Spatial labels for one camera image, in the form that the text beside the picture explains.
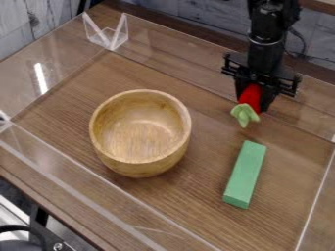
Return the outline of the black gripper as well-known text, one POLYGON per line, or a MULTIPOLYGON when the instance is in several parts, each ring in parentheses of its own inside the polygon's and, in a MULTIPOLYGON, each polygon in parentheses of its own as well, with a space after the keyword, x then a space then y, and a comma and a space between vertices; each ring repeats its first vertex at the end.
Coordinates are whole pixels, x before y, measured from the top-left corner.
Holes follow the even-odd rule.
POLYGON ((247 64, 247 56, 243 53, 224 54, 221 73, 235 80, 235 96, 240 98, 244 89, 251 83, 261 86, 260 111, 267 112, 279 94, 295 97, 297 94, 301 76, 291 68, 280 64, 269 74, 256 72, 247 64))

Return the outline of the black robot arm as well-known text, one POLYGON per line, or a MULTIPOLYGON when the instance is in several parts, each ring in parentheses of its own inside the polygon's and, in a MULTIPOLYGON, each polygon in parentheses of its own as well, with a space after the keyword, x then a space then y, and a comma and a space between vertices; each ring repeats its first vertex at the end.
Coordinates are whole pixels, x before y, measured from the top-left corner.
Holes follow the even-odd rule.
POLYGON ((295 97, 301 75, 284 65, 287 35, 300 19, 299 0, 247 0, 249 30, 245 53, 227 53, 221 73, 235 80, 235 97, 256 114, 279 95, 295 97))

